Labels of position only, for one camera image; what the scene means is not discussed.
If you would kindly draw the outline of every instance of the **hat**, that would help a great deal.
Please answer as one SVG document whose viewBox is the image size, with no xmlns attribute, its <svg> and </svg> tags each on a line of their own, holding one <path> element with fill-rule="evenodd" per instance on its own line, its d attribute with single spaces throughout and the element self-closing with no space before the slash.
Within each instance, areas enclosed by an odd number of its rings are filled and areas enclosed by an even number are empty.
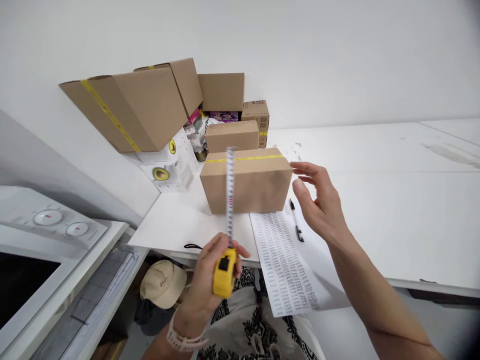
<svg viewBox="0 0 480 360">
<path fill-rule="evenodd" d="M 187 273 L 168 260 L 154 263 L 140 285 L 140 297 L 161 309 L 170 309 L 179 299 L 187 283 Z"/>
</svg>

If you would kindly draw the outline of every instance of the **bracelet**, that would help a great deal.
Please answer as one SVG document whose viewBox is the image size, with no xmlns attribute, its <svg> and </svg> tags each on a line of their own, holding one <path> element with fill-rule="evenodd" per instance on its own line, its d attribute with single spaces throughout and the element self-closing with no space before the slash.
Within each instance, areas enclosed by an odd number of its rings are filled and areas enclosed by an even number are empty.
<svg viewBox="0 0 480 360">
<path fill-rule="evenodd" d="M 169 343 L 179 353 L 191 353 L 191 352 L 194 352 L 195 350 L 203 348 L 204 345 L 209 342 L 208 338 L 206 338 L 203 341 L 200 341 L 205 334 L 206 328 L 203 329 L 203 332 L 198 337 L 188 338 L 188 337 L 182 336 L 174 330 L 174 319 L 175 319 L 176 313 L 177 313 L 176 311 L 173 313 L 173 316 L 170 319 L 170 323 L 168 324 L 168 332 L 166 333 L 166 342 Z"/>
</svg>

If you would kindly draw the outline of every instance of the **pen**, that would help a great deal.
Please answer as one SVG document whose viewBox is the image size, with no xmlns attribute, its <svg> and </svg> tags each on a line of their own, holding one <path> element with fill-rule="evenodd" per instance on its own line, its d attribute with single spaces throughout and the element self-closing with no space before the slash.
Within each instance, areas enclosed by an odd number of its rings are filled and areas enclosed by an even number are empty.
<svg viewBox="0 0 480 360">
<path fill-rule="evenodd" d="M 302 230 L 299 228 L 299 221 L 297 219 L 297 213 L 295 212 L 295 205 L 292 199 L 290 201 L 290 209 L 291 212 L 293 213 L 293 218 L 295 219 L 295 230 L 296 230 L 296 237 L 298 238 L 298 241 L 304 243 L 304 238 L 302 236 Z"/>
</svg>

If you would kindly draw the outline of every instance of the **finger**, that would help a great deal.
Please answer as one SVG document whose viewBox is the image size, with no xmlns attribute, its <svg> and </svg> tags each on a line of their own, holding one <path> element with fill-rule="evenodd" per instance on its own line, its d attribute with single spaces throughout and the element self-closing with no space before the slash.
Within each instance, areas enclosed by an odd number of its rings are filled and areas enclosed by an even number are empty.
<svg viewBox="0 0 480 360">
<path fill-rule="evenodd" d="M 307 176 L 310 176 L 310 173 L 309 172 L 306 172 L 306 171 L 303 171 L 303 170 L 299 170 L 299 169 L 293 169 L 293 173 L 296 174 L 296 175 L 307 175 Z"/>
<path fill-rule="evenodd" d="M 238 255 L 236 256 L 234 274 L 237 279 L 240 279 L 240 275 L 242 274 L 242 259 Z"/>
<path fill-rule="evenodd" d="M 221 235 L 220 240 L 211 249 L 211 252 L 205 257 L 205 264 L 208 267 L 215 267 L 217 261 L 222 257 L 225 250 L 229 247 L 229 237 L 225 234 Z"/>
<path fill-rule="evenodd" d="M 295 162 L 292 161 L 290 166 L 294 169 L 303 171 L 306 175 L 309 175 L 313 180 L 322 187 L 333 186 L 332 181 L 330 180 L 329 173 L 327 169 L 311 162 Z"/>
<path fill-rule="evenodd" d="M 317 185 L 317 183 L 309 176 L 299 176 L 298 178 L 305 183 L 309 183 L 309 184 L 312 184 L 312 185 Z"/>
<path fill-rule="evenodd" d="M 293 192 L 298 199 L 298 203 L 300 204 L 303 217 L 305 218 L 305 220 L 307 220 L 307 222 L 309 222 L 313 214 L 316 214 L 320 210 L 320 208 L 315 205 L 312 197 L 310 196 L 309 190 L 301 179 L 294 180 L 292 187 Z"/>
<path fill-rule="evenodd" d="M 212 251 L 212 249 L 217 245 L 217 243 L 220 241 L 222 238 L 222 235 L 224 235 L 222 232 L 219 232 L 217 235 L 213 237 L 210 242 L 205 245 L 200 253 L 200 256 L 198 257 L 198 260 L 204 259 L 207 257 L 208 254 Z"/>
<path fill-rule="evenodd" d="M 243 256 L 244 258 L 250 257 L 250 253 L 247 251 L 247 249 L 240 245 L 238 241 L 233 240 L 233 247 L 235 248 L 237 254 Z"/>
</svg>

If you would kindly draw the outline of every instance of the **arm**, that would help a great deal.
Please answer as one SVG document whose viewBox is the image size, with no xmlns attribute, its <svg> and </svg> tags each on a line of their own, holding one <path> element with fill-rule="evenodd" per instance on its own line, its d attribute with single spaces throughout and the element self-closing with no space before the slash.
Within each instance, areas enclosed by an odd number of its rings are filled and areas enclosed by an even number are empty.
<svg viewBox="0 0 480 360">
<path fill-rule="evenodd" d="M 229 246 L 229 238 L 218 233 L 201 251 L 196 263 L 190 291 L 185 300 L 178 306 L 173 329 L 183 337 L 194 339 L 202 334 L 209 320 L 220 305 L 222 299 L 212 293 L 214 270 L 217 260 Z M 238 242 L 233 241 L 237 258 L 235 263 L 235 276 L 240 278 L 242 260 L 239 255 L 249 258 L 250 254 Z M 167 342 L 169 326 L 165 326 L 156 336 L 155 340 L 146 349 L 142 360 L 188 360 L 192 352 L 178 352 Z"/>
<path fill-rule="evenodd" d="M 327 243 L 345 293 L 380 359 L 441 359 L 420 322 L 380 274 L 345 222 L 337 190 L 324 167 L 292 162 L 293 191 L 307 224 Z M 312 200 L 304 182 L 316 188 Z"/>
</svg>

